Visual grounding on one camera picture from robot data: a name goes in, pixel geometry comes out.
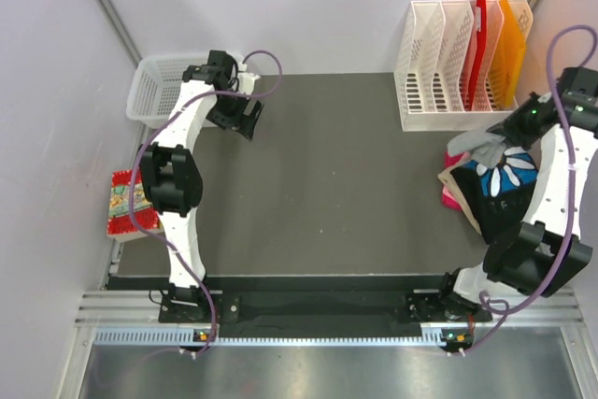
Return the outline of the grey t-shirt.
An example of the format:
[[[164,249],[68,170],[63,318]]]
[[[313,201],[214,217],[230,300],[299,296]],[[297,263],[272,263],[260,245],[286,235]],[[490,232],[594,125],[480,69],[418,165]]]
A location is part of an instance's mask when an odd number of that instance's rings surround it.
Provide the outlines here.
[[[499,164],[506,150],[505,138],[484,130],[473,130],[453,137],[447,144],[448,155],[467,153],[469,157],[489,168]]]

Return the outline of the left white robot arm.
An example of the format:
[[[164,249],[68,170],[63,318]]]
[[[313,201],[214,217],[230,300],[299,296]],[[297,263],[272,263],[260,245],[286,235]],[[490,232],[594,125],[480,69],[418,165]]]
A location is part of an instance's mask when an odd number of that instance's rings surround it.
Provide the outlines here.
[[[182,73],[178,100],[170,116],[144,149],[139,172],[147,200],[156,210],[169,242],[170,274],[162,290],[161,322],[207,322],[212,300],[201,283],[206,268],[196,230],[204,182],[193,147],[204,123],[251,140],[263,110],[251,102],[257,76],[224,50],[213,50],[204,64]]]

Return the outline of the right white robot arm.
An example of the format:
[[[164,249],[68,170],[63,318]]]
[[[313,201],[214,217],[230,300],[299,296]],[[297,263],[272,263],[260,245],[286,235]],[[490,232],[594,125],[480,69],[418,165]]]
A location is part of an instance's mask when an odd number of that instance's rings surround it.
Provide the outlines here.
[[[476,159],[453,175],[489,243],[484,260],[446,274],[435,305],[455,321],[504,295],[524,295],[521,307],[549,297],[585,268],[591,247],[581,243],[577,217],[597,151],[597,73],[568,67],[552,95],[529,100],[488,132],[505,150],[489,168]]]

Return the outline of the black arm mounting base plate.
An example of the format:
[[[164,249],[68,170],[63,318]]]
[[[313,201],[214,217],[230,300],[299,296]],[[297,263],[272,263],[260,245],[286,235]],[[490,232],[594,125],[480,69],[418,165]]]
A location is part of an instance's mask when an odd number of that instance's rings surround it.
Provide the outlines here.
[[[210,323],[216,312],[221,333],[290,335],[292,338],[342,333],[392,333],[425,322],[463,321],[464,312],[443,308],[432,294],[384,291],[247,291],[219,292],[210,306],[204,296],[195,303],[163,298],[159,321]]]

